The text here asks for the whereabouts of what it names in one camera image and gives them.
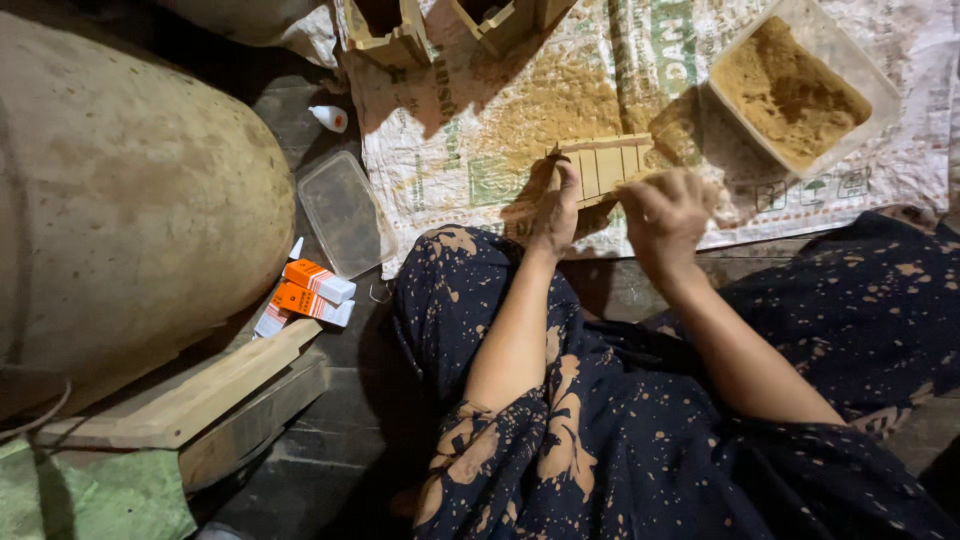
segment empty plastic container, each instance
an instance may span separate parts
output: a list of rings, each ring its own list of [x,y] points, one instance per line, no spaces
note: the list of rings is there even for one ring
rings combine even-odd
[[[721,59],[752,36],[767,19],[778,16],[790,25],[790,34],[808,53],[820,59],[834,73],[857,89],[870,101],[873,112],[870,118],[853,131],[844,135],[829,150],[817,158],[804,170],[791,166],[780,153],[770,145],[766,138],[756,130],[753,124],[737,110],[731,99],[714,83],[712,70],[709,85],[723,104],[743,124],[756,139],[787,170],[800,177],[816,176],[831,168],[837,161],[845,158],[869,139],[879,135],[884,128],[897,121],[900,115],[900,93],[889,79],[876,67],[870,57],[841,30],[836,21],[814,0],[779,0],[762,12],[756,20],[740,35],[728,44],[714,59],[717,65]]]
[[[321,163],[297,193],[336,275],[352,280],[396,254],[394,231],[350,152]]]

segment sawdust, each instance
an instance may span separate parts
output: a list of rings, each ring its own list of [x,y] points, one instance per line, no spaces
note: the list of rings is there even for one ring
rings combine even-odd
[[[480,134],[481,154],[502,153],[507,168],[520,172],[560,140],[623,135],[616,91],[604,72],[578,64],[563,49],[545,52],[529,78],[503,90]]]
[[[771,17],[713,68],[713,81],[793,167],[817,157],[870,118],[873,108]]]

